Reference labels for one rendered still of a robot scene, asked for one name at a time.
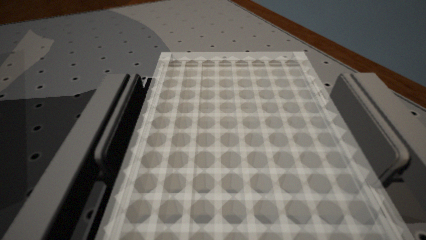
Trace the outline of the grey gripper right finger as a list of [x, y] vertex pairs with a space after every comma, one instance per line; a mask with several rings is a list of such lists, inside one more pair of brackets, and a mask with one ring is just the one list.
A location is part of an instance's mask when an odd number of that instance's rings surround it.
[[426, 127], [373, 72], [341, 73], [330, 98], [384, 189], [405, 182], [426, 213]]

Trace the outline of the light grey flat base plate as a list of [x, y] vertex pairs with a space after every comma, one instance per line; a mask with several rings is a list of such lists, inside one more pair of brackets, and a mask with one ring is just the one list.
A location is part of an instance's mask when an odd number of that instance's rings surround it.
[[304, 52], [330, 95], [360, 73], [231, 0], [161, 0], [0, 24], [0, 240], [108, 73], [161, 52]]

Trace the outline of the clear well plate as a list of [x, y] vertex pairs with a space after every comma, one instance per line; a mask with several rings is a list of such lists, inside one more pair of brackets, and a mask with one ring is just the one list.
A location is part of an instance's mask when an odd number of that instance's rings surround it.
[[304, 52], [161, 52], [95, 240], [415, 239]]

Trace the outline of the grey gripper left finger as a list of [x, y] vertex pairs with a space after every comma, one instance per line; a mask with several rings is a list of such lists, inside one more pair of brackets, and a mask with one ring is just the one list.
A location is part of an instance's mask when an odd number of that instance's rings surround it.
[[95, 181], [114, 187], [145, 97], [139, 74], [106, 74], [2, 240], [70, 240]]

